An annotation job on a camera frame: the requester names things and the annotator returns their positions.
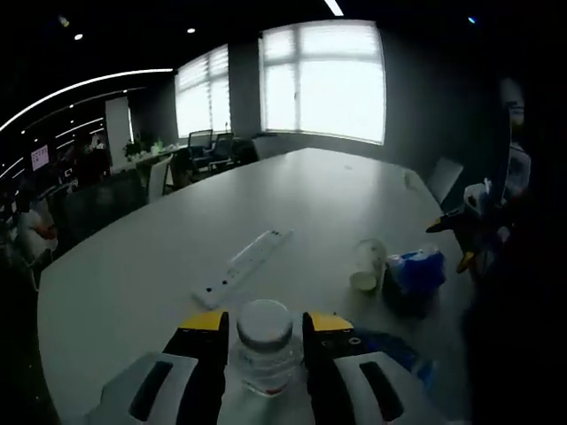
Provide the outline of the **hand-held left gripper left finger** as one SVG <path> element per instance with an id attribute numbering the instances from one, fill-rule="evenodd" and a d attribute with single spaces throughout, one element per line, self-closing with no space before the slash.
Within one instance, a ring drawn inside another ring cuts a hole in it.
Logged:
<path id="1" fill-rule="evenodd" d="M 85 424 L 215 424 L 226 388 L 229 313 L 194 316 L 102 389 Z"/>

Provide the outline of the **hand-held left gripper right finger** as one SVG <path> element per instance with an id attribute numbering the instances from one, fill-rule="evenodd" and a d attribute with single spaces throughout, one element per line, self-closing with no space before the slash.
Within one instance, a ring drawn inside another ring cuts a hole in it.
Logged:
<path id="1" fill-rule="evenodd" d="M 302 339 L 317 424 L 447 422 L 426 394 L 433 363 L 401 338 L 304 313 Z"/>

